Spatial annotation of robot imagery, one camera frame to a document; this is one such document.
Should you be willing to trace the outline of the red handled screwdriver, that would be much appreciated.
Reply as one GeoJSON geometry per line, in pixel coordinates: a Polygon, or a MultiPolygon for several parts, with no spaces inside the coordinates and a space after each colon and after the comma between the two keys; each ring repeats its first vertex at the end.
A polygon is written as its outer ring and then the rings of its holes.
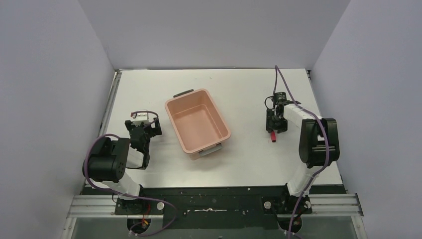
{"type": "Polygon", "coordinates": [[[277,141],[277,139],[276,139],[276,134],[275,134],[275,132],[274,132],[274,131],[272,131],[272,132],[270,133],[270,138],[271,138],[271,141],[272,141],[272,142],[276,142],[276,141],[277,141]]]}

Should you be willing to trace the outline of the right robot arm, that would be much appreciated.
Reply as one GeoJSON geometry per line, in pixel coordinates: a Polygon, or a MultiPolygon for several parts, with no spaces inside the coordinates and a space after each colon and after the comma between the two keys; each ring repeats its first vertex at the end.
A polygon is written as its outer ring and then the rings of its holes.
{"type": "Polygon", "coordinates": [[[271,140],[286,132],[288,123],[300,130],[299,157],[301,164],[287,183],[289,195],[304,197],[319,174],[340,156],[337,121],[323,118],[295,104],[266,109],[266,131],[271,140]]]}

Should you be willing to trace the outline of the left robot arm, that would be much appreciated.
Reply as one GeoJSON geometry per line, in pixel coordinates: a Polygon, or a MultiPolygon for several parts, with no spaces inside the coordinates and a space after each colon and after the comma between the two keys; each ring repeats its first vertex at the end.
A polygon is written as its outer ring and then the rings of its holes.
{"type": "Polygon", "coordinates": [[[151,138],[162,135],[162,130],[157,117],[152,122],[133,119],[124,124],[129,138],[112,140],[112,134],[101,136],[89,150],[82,170],[91,182],[105,184],[106,191],[128,200],[128,208],[141,214],[147,208],[147,200],[140,196],[142,186],[126,173],[126,169],[145,170],[148,167],[151,138]]]}

